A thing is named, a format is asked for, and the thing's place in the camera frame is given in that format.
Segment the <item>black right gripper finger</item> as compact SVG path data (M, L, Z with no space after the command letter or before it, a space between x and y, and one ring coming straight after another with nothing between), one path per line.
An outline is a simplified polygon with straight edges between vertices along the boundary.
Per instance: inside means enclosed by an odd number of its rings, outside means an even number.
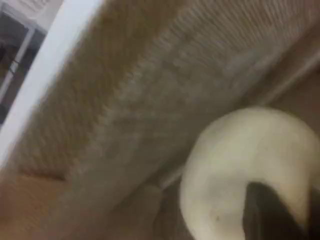
M276 192L259 182L246 186L242 228L246 240L308 239Z

